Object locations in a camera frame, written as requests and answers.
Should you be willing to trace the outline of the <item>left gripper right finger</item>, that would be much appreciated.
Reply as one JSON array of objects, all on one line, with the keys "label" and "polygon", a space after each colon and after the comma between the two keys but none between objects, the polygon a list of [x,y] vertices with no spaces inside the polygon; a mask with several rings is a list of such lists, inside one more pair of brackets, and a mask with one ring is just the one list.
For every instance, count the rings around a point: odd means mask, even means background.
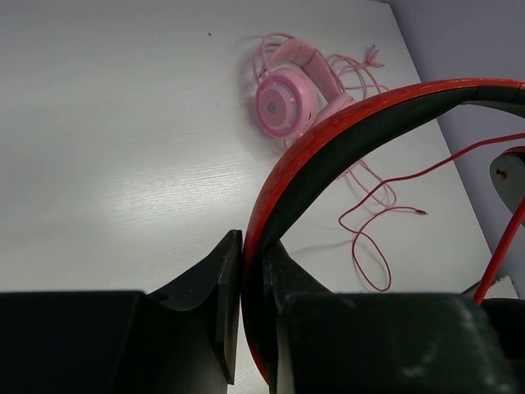
[{"label": "left gripper right finger", "polygon": [[335,293],[276,244],[262,261],[273,393],[521,393],[524,303]]}]

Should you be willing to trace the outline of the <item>red black headphones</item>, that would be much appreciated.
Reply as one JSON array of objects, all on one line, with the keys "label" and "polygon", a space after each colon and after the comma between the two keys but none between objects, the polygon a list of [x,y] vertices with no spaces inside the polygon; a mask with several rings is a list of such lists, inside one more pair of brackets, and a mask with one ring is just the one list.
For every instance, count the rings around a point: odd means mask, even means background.
[{"label": "red black headphones", "polygon": [[315,126],[270,172],[249,219],[241,291],[244,332],[259,373],[263,358],[264,252],[342,172],[373,150],[462,104],[524,115],[524,83],[471,78],[408,85],[366,98]]}]

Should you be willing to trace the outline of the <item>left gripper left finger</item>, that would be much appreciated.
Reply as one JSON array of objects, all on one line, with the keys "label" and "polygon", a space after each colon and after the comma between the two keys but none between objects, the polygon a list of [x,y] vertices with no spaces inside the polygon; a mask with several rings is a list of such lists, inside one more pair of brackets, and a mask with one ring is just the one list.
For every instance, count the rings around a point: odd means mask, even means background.
[{"label": "left gripper left finger", "polygon": [[151,293],[2,293],[2,392],[226,392],[235,381],[241,252],[241,231],[228,231]]}]

